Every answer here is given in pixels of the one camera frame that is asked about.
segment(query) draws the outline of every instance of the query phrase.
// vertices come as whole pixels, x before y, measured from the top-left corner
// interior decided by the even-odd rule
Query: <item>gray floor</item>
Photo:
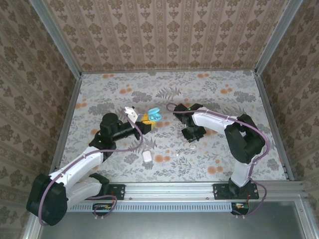
[[[68,213],[41,239],[304,239],[294,203],[265,203],[253,216],[230,213]]]

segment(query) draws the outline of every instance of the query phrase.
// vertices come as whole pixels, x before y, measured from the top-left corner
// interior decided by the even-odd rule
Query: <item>cable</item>
[[[237,120],[237,119],[230,118],[229,116],[225,116],[225,115],[219,114],[219,113],[217,113],[217,112],[204,111],[204,110],[195,110],[195,111],[173,111],[173,110],[170,110],[170,109],[168,108],[168,106],[170,106],[170,105],[173,105],[173,106],[175,106],[175,107],[176,107],[177,105],[174,104],[174,103],[168,103],[168,104],[166,105],[166,109],[167,109],[169,112],[171,112],[171,113],[174,113],[174,114],[205,113],[205,114],[209,114],[209,115],[212,115],[212,116],[221,117],[221,118],[223,118],[223,119],[230,120],[230,121],[239,123],[239,124],[241,124],[241,125],[243,125],[243,126],[246,126],[246,127],[250,128],[250,129],[252,129],[253,131],[255,131],[256,133],[258,133],[258,134],[263,138],[263,140],[265,141],[266,146],[267,146],[266,151],[265,151],[262,155],[258,156],[256,159],[254,159],[254,160],[252,161],[252,165],[251,165],[251,168],[250,168],[250,171],[249,171],[249,174],[248,174],[248,178],[250,179],[250,181],[251,181],[252,183],[255,183],[256,185],[262,187],[262,188],[265,190],[265,194],[264,194],[262,200],[260,201],[260,204],[257,206],[257,208],[256,208],[255,210],[253,210],[252,212],[246,214],[245,217],[251,216],[251,215],[255,214],[255,212],[260,208],[260,206],[264,203],[264,201],[265,201],[265,199],[266,199],[267,189],[266,189],[266,187],[265,187],[264,185],[262,185],[262,184],[260,184],[260,183],[257,183],[256,181],[254,181],[254,180],[252,179],[251,175],[252,175],[252,173],[253,173],[254,166],[257,164],[257,162],[258,162],[259,160],[261,160],[264,156],[266,156],[266,155],[269,153],[270,143],[269,143],[269,140],[267,139],[267,137],[266,137],[259,129],[257,129],[257,128],[251,126],[250,124],[241,122],[241,121],[239,121],[239,120]]]
[[[249,194],[247,193],[247,201],[246,204],[248,204],[248,208],[249,208]]]
[[[133,125],[136,130],[139,132],[140,136],[141,136],[141,140],[140,143],[133,147],[133,148],[128,148],[128,149],[102,149],[102,150],[95,150],[92,152],[89,152],[83,156],[81,156],[80,158],[78,158],[77,160],[75,160],[73,163],[71,163],[68,167],[66,167],[62,172],[60,172],[54,179],[52,179],[52,181],[49,183],[49,185],[46,187],[46,189],[44,190],[44,193],[41,197],[40,200],[40,204],[39,204],[39,211],[38,211],[38,219],[39,219],[39,223],[41,224],[41,226],[48,226],[48,224],[46,224],[45,222],[43,222],[42,220],[42,208],[43,208],[43,203],[45,200],[45,197],[48,193],[48,191],[50,190],[50,188],[52,187],[52,185],[55,183],[56,180],[58,180],[65,172],[67,172],[70,168],[72,168],[75,164],[77,164],[79,161],[81,161],[82,159],[86,158],[87,156],[90,156],[91,154],[94,153],[104,153],[104,152],[129,152],[129,151],[134,151],[136,149],[138,149],[142,143],[143,143],[143,134],[141,132],[141,130],[139,129],[139,127],[133,122],[131,121],[127,115],[124,113],[124,110],[121,111],[124,114],[124,117],[127,119],[127,121],[129,123],[131,123],[131,125]]]
[[[115,207],[116,207],[116,205],[118,203],[118,199],[114,195],[104,195],[104,196],[98,196],[98,197],[89,197],[87,199],[102,199],[102,198],[113,198],[113,199],[115,199],[115,203],[112,206],[112,208],[109,210],[109,212],[107,214],[105,214],[104,216],[102,216],[102,218],[105,218],[105,217],[109,216],[111,214],[111,212],[115,209]],[[97,219],[99,217],[98,215],[96,215],[96,210],[98,208],[102,207],[102,206],[104,206],[104,205],[96,205],[96,207],[94,208],[93,214],[95,216],[95,219]]]
[[[237,213],[238,215],[244,216],[244,215],[242,215],[239,211],[237,211],[237,210],[235,210],[235,209],[233,209],[233,212]]]

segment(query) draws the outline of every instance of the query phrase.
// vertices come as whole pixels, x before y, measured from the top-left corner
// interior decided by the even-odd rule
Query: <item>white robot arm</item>
[[[72,162],[63,168],[51,173],[50,175],[40,174],[34,180],[26,209],[38,216],[40,201],[44,191],[53,179],[61,175],[47,191],[42,206],[42,219],[49,225],[57,224],[65,215],[68,208],[92,196],[103,196],[110,194],[112,185],[109,180],[102,175],[93,173],[92,169],[103,163],[111,156],[116,149],[116,141],[130,135],[134,135],[137,140],[140,139],[140,133],[146,134],[152,130],[155,122],[145,120],[147,114],[138,121],[138,114],[134,108],[125,107],[125,113],[131,122],[121,122],[114,113],[107,113],[103,116],[98,131],[94,139],[89,143],[89,147],[82,152]],[[84,159],[76,162],[80,157],[97,150],[112,150],[112,152],[96,152]]]
[[[195,110],[200,112],[187,113],[187,111]],[[233,122],[229,118],[257,128],[252,119],[246,114],[240,117],[228,117],[218,113],[221,116],[215,116],[214,114],[209,114],[209,112],[214,113],[213,111],[199,104],[195,104],[190,108],[180,104],[175,107],[174,111],[185,112],[184,114],[173,114],[185,124],[186,128],[182,130],[182,133],[189,142],[199,141],[206,133],[204,127],[226,136],[230,151],[236,159],[235,168],[229,183],[232,184],[230,186],[231,190],[238,194],[240,188],[249,183],[249,173],[253,160],[262,151],[265,141],[255,131]]]

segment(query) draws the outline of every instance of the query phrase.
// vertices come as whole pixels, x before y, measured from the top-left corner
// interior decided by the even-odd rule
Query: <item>patterned wallpaper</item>
[[[45,0],[84,72],[254,68],[288,0]]]
[[[27,0],[0,1],[0,238],[19,238],[48,173],[75,79]]]
[[[304,0],[262,79],[294,176],[319,219],[318,0]]]

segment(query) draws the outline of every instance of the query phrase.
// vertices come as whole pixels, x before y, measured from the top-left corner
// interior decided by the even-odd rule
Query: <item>table surface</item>
[[[226,137],[206,129],[199,142],[188,143],[181,133],[184,125],[165,109],[169,102],[187,107],[199,103],[230,116],[248,114],[271,143],[270,153],[256,165],[253,178],[286,179],[252,71],[82,75],[61,166],[85,150],[105,113],[120,116],[125,106],[134,106],[139,113],[159,107],[162,120],[145,135],[143,145],[133,152],[113,153],[98,173],[111,182],[227,181],[235,159]],[[137,144],[130,136],[117,141],[117,148]],[[145,150],[153,154],[150,163],[143,162]]]

